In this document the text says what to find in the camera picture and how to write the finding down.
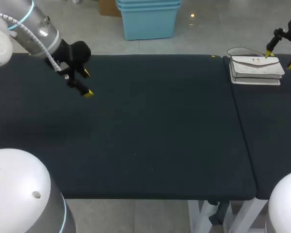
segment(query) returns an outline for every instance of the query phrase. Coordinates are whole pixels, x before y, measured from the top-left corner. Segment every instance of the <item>white table leg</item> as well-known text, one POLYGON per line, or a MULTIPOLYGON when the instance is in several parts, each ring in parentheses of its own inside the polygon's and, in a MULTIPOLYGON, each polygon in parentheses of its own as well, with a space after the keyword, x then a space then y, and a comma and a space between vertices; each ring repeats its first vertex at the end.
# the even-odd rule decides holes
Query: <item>white table leg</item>
POLYGON ((217 211, 216 205, 210 205, 207 200, 203 201, 203 207, 199 212, 199 206, 197 200, 190 200, 189 202, 190 222, 192 233, 209 233, 212 224, 209 220, 209 216, 213 215, 217 211))
POLYGON ((197 225, 197 220, 200 218, 199 201, 188 200, 188 206, 189 206, 191 233, 193 233, 197 225))
POLYGON ((248 233, 253 221, 258 217, 267 200, 254 198, 243 203, 228 233, 248 233))

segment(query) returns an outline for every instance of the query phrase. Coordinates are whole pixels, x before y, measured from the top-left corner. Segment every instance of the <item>tiled floor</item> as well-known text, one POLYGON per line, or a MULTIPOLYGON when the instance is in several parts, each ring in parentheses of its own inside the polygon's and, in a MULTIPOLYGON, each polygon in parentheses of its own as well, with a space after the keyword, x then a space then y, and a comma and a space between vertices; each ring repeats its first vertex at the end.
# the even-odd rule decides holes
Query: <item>tiled floor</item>
MULTIPOLYGON (((215 54, 245 46, 261 52, 274 29, 287 28, 291 0, 182 0, 170 39, 126 41, 122 19, 99 14, 98 2, 45 0, 45 12, 72 43, 84 40, 93 54, 215 54)), ((15 52, 25 50, 15 45, 15 52)), ((277 53, 291 53, 281 41, 277 53)), ((68 200, 79 233, 189 233, 186 201, 68 200)), ((222 232, 221 228, 213 232, 222 232)))

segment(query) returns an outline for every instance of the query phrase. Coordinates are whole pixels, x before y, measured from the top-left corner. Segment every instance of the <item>table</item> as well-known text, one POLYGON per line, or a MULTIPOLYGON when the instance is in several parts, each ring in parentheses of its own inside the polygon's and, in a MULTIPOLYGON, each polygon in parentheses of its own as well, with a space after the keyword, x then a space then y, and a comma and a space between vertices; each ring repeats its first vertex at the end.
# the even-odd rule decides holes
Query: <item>table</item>
MULTIPOLYGON (((40 60, 14 54, 0 68, 0 148, 37 156, 65 198, 256 196, 222 58, 92 56, 86 68, 94 99, 40 60)), ((208 207, 196 232, 211 227, 208 207)))
MULTIPOLYGON (((291 55, 277 57, 285 69, 291 55)), ((228 68, 229 58, 223 60, 228 68)), ((285 72, 280 86, 231 84, 257 184, 255 201, 244 206, 255 217, 276 184, 291 173, 291 70, 285 72)))

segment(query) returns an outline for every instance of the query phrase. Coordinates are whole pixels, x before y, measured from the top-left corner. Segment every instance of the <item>white cable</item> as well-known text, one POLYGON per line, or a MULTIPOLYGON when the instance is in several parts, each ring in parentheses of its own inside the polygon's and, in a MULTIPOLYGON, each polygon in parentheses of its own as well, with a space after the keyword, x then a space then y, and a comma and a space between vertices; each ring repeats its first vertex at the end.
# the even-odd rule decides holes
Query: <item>white cable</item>
POLYGON ((49 59, 50 63, 52 64, 52 66, 54 67, 54 70, 57 71, 61 71, 61 68, 59 67, 59 65, 54 61, 54 59, 52 58, 51 54, 49 53, 48 49, 41 43, 41 41, 38 39, 38 37, 35 36, 35 34, 32 33, 32 31, 30 31, 24 24, 22 24, 21 22, 17 21, 16 19, 2 14, 0 13, 0 17, 12 22, 13 24, 16 24, 17 26, 19 26, 21 29, 23 29, 23 31, 28 34, 38 45, 39 47, 45 52, 47 58, 49 59))

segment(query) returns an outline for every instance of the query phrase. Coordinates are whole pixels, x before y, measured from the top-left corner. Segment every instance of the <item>storage box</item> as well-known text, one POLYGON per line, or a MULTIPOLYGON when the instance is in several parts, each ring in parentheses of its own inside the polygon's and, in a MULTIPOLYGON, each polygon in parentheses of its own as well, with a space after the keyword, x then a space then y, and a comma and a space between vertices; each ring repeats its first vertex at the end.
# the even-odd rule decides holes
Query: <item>storage box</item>
POLYGON ((165 7, 122 8, 126 40, 146 40, 173 36, 180 3, 165 7))
POLYGON ((99 0, 99 10, 102 16, 122 16, 116 6, 115 0, 99 0))

